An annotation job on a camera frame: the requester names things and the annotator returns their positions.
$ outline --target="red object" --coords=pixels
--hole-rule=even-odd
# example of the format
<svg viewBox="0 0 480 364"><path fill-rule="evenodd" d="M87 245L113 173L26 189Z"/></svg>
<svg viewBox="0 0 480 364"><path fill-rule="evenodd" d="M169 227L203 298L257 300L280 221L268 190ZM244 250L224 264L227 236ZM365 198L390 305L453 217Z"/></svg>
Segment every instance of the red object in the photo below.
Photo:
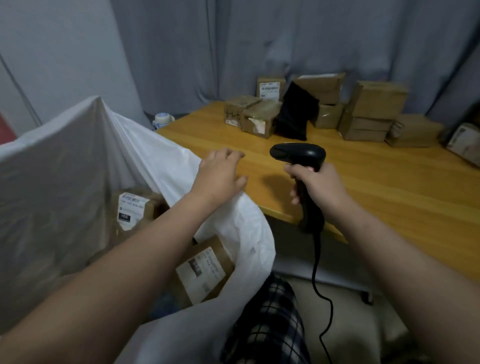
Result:
<svg viewBox="0 0 480 364"><path fill-rule="evenodd" d="M17 136L0 114L0 145L13 142L15 139L17 139Z"/></svg>

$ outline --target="black barcode scanner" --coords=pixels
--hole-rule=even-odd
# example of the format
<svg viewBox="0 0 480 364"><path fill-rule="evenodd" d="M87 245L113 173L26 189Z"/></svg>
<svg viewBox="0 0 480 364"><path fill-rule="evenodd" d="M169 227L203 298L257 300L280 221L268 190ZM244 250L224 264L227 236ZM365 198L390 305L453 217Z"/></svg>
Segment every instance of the black barcode scanner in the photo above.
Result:
<svg viewBox="0 0 480 364"><path fill-rule="evenodd" d="M278 160L290 164L300 164L318 172L325 161L325 149L308 143L280 143L270 149L270 155ZM302 181L297 182L297 192L303 210L303 219L299 224L300 230L307 234L320 233L324 228L324 215L308 194L307 187Z"/></svg>
<svg viewBox="0 0 480 364"><path fill-rule="evenodd" d="M300 164L304 167L312 169L314 172L318 172L325 161L326 152L322 147L315 144L308 143L280 143L275 144L270 149L270 155L278 160L287 162L290 164ZM303 219L299 224L300 230L313 236L313 247L315 254L315 262L313 264L312 272L312 285L315 293L322 299L330 303L330 320L327 327L319 336L320 343L322 344L325 353L328 358L328 362L331 364L332 359L328 354L328 350L322 340L322 336L328 331L332 325L333 320L333 302L328 297L321 295L315 284L315 276L317 273L318 263L320 262L321 252L321 239L320 233L324 229L325 219L321 209L313 202L312 198L308 194L307 187L302 181L296 180L297 192L300 198L300 203L303 210Z"/></svg>

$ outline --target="hand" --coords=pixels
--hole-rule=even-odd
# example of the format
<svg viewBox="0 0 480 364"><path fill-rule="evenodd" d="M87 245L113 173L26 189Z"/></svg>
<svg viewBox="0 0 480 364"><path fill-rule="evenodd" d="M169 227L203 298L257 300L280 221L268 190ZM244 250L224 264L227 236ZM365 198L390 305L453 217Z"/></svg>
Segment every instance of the hand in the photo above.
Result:
<svg viewBox="0 0 480 364"><path fill-rule="evenodd" d="M346 211L353 202L333 164L324 163L317 173L299 164L287 164L284 169L291 178L305 183L308 194L329 222L335 223L338 221L342 212ZM292 204L298 205L300 203L297 185L293 187L290 196L292 197Z"/></svg>
<svg viewBox="0 0 480 364"><path fill-rule="evenodd" d="M247 185L248 176L235 176L244 156L243 152L227 148L211 151L200 162L190 193L203 199L211 212L217 210Z"/></svg>

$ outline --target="black bag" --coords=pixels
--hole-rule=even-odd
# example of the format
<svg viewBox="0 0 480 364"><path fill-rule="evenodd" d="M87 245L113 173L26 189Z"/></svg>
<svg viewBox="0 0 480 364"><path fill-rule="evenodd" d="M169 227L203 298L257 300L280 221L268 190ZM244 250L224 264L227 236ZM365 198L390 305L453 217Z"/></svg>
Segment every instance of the black bag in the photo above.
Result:
<svg viewBox="0 0 480 364"><path fill-rule="evenodd" d="M307 122L316 119L318 100L296 83L291 82L283 96L276 119L275 133L290 139L307 140Z"/></svg>

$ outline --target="white plastic bag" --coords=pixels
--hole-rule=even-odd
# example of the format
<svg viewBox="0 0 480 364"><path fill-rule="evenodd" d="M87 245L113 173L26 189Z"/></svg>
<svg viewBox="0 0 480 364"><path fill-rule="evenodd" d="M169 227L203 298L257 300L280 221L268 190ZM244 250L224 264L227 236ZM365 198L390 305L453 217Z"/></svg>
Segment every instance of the white plastic bag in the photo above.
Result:
<svg viewBox="0 0 480 364"><path fill-rule="evenodd" d="M91 97L0 146L0 329L80 270L107 241L106 200L148 186L169 205L187 193L200 159ZM220 295L142 325L116 363L212 362L245 304L268 277L275 248L257 205L241 193L198 230L218 234L235 261Z"/></svg>

